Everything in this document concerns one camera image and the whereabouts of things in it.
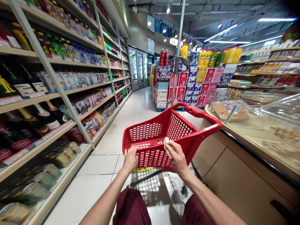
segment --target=ceiling light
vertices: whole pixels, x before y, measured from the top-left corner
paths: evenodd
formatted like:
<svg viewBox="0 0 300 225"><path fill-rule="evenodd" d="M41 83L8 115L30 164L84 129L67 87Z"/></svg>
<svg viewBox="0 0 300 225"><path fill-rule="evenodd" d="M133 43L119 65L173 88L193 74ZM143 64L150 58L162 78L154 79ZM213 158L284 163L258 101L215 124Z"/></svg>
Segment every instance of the ceiling light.
<svg viewBox="0 0 300 225"><path fill-rule="evenodd" d="M168 3L167 14L170 12L170 3Z"/></svg>
<svg viewBox="0 0 300 225"><path fill-rule="evenodd" d="M294 21L297 18L261 18L259 22L278 22L278 21Z"/></svg>
<svg viewBox="0 0 300 225"><path fill-rule="evenodd" d="M224 30L224 31L222 31L222 32L220 32L220 33L218 33L218 34L216 34L216 35L214 35L214 36L212 36L212 37L210 37L210 38L208 38L208 39L206 39L204 42L207 42L207 41L209 41L210 39L213 39L213 38L215 38L216 36L219 36L219 35L221 35L221 34L227 32L227 31L231 30L232 28L235 28L236 26L237 26L237 24L233 25L232 27L227 28L226 30Z"/></svg>
<svg viewBox="0 0 300 225"><path fill-rule="evenodd" d="M282 36L283 36L283 35L280 35L280 36L277 36L277 37L268 38L268 39L266 39L266 40L262 40L262 41L258 41L258 42L253 42L253 43L251 43L251 44L242 45L242 46L240 46L240 47L245 47L245 46L248 46L248 45L252 45L252 44L256 44L256 43L260 43L260 42L272 40L272 39L275 39L275 38L280 38L280 37L282 37Z"/></svg>
<svg viewBox="0 0 300 225"><path fill-rule="evenodd" d="M210 43L250 44L251 42L209 41Z"/></svg>

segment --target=maroon pants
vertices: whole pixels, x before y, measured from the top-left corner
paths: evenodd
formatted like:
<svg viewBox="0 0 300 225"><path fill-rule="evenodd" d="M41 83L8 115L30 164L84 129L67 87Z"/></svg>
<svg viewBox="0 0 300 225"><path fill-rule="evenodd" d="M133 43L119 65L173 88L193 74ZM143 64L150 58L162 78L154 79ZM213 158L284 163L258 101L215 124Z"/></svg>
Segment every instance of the maroon pants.
<svg viewBox="0 0 300 225"><path fill-rule="evenodd" d="M113 225L150 225L151 219L138 190L123 190L117 201L116 214L113 216ZM196 196L192 195L184 209L181 225L211 225L207 214L200 205Z"/></svg>

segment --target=red bottle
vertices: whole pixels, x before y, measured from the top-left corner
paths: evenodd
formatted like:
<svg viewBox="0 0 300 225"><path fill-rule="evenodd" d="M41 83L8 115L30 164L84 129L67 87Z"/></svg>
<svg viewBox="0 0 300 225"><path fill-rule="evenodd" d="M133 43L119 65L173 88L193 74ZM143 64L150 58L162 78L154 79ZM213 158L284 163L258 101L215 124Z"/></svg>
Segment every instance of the red bottle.
<svg viewBox="0 0 300 225"><path fill-rule="evenodd" d="M163 65L163 59L164 59L164 57L165 57L165 52L162 49L162 51L160 52L160 56L159 56L159 66Z"/></svg>
<svg viewBox="0 0 300 225"><path fill-rule="evenodd" d="M168 66L169 65L169 52L166 50L164 60L163 60L163 65Z"/></svg>

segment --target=supermarket aisle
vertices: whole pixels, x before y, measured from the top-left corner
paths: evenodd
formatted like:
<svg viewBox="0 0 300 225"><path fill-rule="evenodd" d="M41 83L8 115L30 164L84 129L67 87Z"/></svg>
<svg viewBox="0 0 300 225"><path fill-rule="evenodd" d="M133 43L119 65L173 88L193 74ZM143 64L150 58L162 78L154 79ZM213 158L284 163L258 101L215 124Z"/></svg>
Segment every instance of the supermarket aisle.
<svg viewBox="0 0 300 225"><path fill-rule="evenodd" d="M186 112L180 113L188 120L193 119ZM133 92L49 215L45 225L79 224L123 165L124 129L158 114L149 87ZM151 172L138 173L138 178L153 171L156 168L152 168ZM131 174L124 188L135 180L136 175ZM184 199L184 196L180 196L181 186L182 181L173 173L160 174L137 185L147 205L152 224L180 224L180 198Z"/></svg>

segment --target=ceiling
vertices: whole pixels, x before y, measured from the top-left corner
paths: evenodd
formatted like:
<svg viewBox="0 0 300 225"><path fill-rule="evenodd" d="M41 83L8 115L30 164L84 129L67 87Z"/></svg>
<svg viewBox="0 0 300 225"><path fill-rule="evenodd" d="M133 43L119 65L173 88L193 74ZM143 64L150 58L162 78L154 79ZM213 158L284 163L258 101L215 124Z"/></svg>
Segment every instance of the ceiling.
<svg viewBox="0 0 300 225"><path fill-rule="evenodd" d="M136 5L138 13L148 13L156 20L162 20L179 31L181 2L181 0L136 0L136 2L128 0L128 6L132 11L132 6ZM168 3L171 11L166 14ZM284 34L292 22L258 22L258 19L296 17L283 3L274 0L186 0L183 32L191 39L203 43L205 39L237 24L238 26L218 40L253 43L276 37ZM212 49L233 45L208 42L205 44Z"/></svg>

